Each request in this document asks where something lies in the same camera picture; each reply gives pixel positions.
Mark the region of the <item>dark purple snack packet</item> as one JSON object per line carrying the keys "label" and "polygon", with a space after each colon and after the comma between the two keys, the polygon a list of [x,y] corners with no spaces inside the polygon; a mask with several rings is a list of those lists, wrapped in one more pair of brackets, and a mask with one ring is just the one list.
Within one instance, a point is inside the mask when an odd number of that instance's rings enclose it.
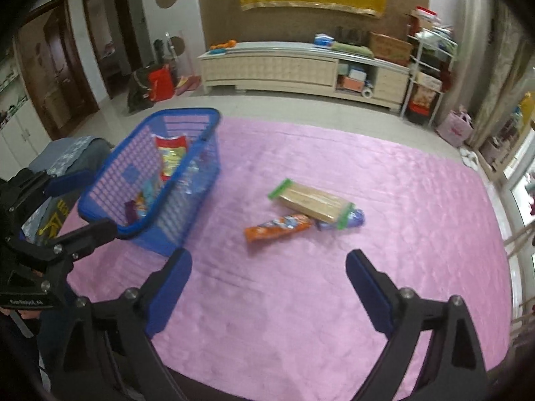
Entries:
{"label": "dark purple snack packet", "polygon": [[131,226],[137,222],[137,207],[134,200],[128,201],[124,204],[124,213],[127,226]]}

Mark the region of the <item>red yellow snack pouch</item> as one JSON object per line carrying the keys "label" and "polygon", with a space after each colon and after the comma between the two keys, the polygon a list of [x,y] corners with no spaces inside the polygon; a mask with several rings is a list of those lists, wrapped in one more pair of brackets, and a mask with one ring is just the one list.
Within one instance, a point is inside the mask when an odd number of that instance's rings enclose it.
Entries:
{"label": "red yellow snack pouch", "polygon": [[154,142],[162,158],[160,178],[163,182],[166,182],[172,177],[183,158],[187,155],[190,145],[189,138],[186,135],[172,138],[155,136]]}

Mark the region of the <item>orange cartoon snack bar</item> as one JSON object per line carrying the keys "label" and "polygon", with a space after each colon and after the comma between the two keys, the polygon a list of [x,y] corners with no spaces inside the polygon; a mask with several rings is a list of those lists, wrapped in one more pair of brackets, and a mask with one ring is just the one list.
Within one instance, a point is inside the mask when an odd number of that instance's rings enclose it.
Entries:
{"label": "orange cartoon snack bar", "polygon": [[244,230],[244,235],[248,243],[253,243],[304,232],[312,226],[313,221],[308,216],[291,214],[248,227]]}

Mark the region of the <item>green-end wafer cracker pack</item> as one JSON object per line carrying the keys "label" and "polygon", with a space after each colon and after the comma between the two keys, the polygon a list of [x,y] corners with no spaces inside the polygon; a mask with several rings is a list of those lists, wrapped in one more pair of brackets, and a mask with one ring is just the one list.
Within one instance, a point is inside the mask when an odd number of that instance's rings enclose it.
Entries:
{"label": "green-end wafer cracker pack", "polygon": [[354,208],[354,203],[341,196],[299,184],[289,178],[284,179],[267,197],[284,207],[327,223],[341,224]]}

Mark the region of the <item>light blue egg-yolk pastry bag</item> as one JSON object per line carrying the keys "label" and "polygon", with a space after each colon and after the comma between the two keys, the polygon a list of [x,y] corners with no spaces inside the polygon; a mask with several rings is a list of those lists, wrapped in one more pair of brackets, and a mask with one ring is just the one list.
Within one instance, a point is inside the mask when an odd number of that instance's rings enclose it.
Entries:
{"label": "light blue egg-yolk pastry bag", "polygon": [[159,193],[162,191],[162,187],[163,181],[159,173],[146,180],[141,186],[141,190],[135,199],[139,219],[146,216],[149,212]]}

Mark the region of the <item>clear pack blue biscuits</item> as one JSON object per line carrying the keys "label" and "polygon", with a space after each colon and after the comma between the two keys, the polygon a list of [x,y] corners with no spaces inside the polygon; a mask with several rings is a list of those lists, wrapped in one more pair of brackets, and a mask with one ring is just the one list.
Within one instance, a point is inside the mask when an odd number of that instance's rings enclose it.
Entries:
{"label": "clear pack blue biscuits", "polygon": [[181,191],[185,194],[201,194],[209,185],[209,159],[206,154],[194,157],[183,172]]}

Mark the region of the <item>grey lace-trimmed cloth chair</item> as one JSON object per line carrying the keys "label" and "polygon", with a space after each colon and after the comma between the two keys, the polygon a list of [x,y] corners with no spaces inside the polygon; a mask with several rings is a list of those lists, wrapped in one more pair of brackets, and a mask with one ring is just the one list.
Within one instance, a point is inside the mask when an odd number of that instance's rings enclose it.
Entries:
{"label": "grey lace-trimmed cloth chair", "polygon": [[[64,138],[50,142],[29,165],[33,172],[46,171],[49,175],[63,176],[80,170],[97,172],[113,145],[107,140],[92,136]],[[68,194],[49,197],[23,225],[27,240],[45,245],[55,238],[73,209],[82,189]]]}

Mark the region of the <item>blue plastic basket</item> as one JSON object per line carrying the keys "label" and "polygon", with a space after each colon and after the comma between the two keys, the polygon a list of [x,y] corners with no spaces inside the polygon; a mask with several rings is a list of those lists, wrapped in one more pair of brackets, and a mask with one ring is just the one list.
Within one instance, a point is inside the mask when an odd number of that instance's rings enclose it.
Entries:
{"label": "blue plastic basket", "polygon": [[157,111],[108,156],[78,202],[88,223],[115,222],[121,240],[164,256],[181,247],[219,176],[219,111]]}

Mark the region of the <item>black bag on floor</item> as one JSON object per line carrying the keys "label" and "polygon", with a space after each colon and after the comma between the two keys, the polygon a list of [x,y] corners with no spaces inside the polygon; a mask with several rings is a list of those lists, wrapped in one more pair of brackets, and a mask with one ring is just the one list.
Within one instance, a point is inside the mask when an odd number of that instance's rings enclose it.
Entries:
{"label": "black bag on floor", "polygon": [[152,87],[149,75],[151,66],[142,67],[131,74],[128,83],[127,107],[130,114],[152,108],[153,100],[150,98]]}

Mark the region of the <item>red shopping bag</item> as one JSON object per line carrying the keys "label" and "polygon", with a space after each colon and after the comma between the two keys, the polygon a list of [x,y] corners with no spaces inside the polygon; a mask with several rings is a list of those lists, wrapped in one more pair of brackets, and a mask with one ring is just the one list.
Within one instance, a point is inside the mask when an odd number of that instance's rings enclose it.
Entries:
{"label": "red shopping bag", "polygon": [[150,84],[149,99],[152,102],[162,102],[174,96],[175,87],[168,65],[151,71],[148,80]]}

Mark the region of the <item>pink quilted table cover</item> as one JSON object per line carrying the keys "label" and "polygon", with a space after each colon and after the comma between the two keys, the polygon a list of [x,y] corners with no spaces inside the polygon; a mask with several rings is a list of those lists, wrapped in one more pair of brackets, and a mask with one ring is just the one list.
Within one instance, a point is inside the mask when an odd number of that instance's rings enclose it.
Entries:
{"label": "pink quilted table cover", "polygon": [[[480,175],[453,159],[342,131],[224,118],[219,177],[187,241],[193,267],[153,344],[181,374],[252,400],[348,400],[386,344],[345,274],[364,252],[422,298],[463,297],[487,368],[510,342],[510,269]],[[292,179],[353,202],[345,231],[248,244]]]}

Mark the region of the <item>small blue purple packet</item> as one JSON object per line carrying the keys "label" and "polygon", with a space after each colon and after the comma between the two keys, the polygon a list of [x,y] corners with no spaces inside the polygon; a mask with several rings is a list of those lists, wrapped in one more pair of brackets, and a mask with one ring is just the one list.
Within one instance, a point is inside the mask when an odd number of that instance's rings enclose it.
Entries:
{"label": "small blue purple packet", "polygon": [[316,228],[319,231],[330,231],[330,230],[345,230],[360,227],[364,224],[365,218],[364,213],[361,209],[353,208],[347,216],[343,219],[341,224],[339,223],[327,223],[323,221],[316,220]]}

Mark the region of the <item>broom and dustpan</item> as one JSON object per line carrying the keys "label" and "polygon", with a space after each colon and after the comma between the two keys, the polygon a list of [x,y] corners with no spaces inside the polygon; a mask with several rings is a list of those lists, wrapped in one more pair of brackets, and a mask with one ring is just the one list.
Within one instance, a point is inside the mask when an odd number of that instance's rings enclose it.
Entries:
{"label": "broom and dustpan", "polygon": [[174,93],[181,96],[186,92],[195,92],[200,88],[200,75],[196,74],[195,68],[187,43],[180,35],[165,33],[165,43],[169,52],[169,67],[174,82]]}

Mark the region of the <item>white slippers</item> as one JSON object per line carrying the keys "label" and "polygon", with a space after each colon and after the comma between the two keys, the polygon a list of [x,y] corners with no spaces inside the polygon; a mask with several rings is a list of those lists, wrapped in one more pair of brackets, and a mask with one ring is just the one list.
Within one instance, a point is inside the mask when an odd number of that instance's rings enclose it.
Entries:
{"label": "white slippers", "polygon": [[461,155],[461,161],[464,164],[464,166],[474,171],[479,170],[480,166],[479,166],[478,157],[474,151],[461,147],[459,148],[459,153]]}

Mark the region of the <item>cream TV cabinet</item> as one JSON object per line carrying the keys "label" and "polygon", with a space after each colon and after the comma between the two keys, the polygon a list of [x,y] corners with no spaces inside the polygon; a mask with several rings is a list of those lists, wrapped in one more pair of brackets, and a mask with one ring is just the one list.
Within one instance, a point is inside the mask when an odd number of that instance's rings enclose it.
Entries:
{"label": "cream TV cabinet", "polygon": [[[397,114],[409,81],[406,67],[306,42],[240,42],[223,54],[199,57],[203,87],[285,92],[362,102]],[[366,99],[361,91],[373,89]]]}

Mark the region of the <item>plate of oranges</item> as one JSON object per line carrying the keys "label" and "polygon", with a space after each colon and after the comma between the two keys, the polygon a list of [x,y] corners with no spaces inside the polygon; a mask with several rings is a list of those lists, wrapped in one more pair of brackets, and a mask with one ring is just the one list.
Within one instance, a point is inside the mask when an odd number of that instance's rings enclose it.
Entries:
{"label": "plate of oranges", "polygon": [[210,46],[209,54],[223,54],[228,52],[229,49],[235,48],[236,45],[236,40],[229,40],[228,42],[218,43]]}

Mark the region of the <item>pink gift bag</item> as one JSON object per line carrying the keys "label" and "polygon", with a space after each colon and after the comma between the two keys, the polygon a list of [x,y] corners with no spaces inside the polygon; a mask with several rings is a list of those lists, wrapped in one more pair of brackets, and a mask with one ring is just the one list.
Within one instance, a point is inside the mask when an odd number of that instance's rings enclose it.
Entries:
{"label": "pink gift bag", "polygon": [[468,111],[462,106],[451,110],[435,132],[454,148],[460,148],[473,132]]}

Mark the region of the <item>paper towel roll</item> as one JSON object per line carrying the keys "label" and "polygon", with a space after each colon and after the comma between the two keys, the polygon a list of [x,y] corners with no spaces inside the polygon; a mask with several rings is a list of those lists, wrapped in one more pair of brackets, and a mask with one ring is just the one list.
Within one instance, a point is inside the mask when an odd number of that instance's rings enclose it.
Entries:
{"label": "paper towel roll", "polygon": [[361,94],[364,98],[370,99],[373,97],[373,89],[370,87],[364,87],[361,91]]}

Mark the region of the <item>patterned beige curtain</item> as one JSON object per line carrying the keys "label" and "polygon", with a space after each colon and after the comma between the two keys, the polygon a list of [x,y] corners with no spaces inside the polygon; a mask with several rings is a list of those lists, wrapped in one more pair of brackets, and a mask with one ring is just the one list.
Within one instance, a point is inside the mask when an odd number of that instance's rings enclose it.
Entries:
{"label": "patterned beige curtain", "polygon": [[483,102],[475,115],[473,132],[468,144],[478,149],[483,144],[499,118],[499,102],[506,94],[507,87],[514,80],[517,70],[517,54],[523,46],[524,29],[509,6],[498,2],[495,32],[495,55],[490,68],[490,80],[484,91]]}

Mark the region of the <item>blue tissue pack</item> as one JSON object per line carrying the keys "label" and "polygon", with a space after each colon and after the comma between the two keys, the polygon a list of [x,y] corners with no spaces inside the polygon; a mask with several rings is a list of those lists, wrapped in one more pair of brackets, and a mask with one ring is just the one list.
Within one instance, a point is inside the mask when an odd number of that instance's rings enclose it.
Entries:
{"label": "blue tissue pack", "polygon": [[325,33],[316,34],[313,40],[314,46],[321,47],[321,48],[330,48],[334,42],[335,42],[335,39],[332,36],[325,34]]}

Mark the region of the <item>cardboard box on cabinet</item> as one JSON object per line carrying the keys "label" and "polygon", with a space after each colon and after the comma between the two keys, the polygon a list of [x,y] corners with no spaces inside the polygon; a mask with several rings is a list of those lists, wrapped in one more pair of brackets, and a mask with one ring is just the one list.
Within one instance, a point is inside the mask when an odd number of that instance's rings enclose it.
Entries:
{"label": "cardboard box on cabinet", "polygon": [[377,59],[407,66],[410,62],[414,46],[409,42],[385,34],[370,32],[368,48]]}

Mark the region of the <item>green folded towel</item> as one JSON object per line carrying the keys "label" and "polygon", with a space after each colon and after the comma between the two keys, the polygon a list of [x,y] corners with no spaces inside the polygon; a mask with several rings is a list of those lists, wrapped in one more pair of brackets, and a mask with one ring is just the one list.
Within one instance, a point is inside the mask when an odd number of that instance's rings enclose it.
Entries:
{"label": "green folded towel", "polygon": [[366,46],[361,45],[352,45],[348,43],[341,42],[332,42],[331,49],[336,52],[344,52],[351,55],[358,55],[365,58],[373,59],[375,55],[373,52]]}

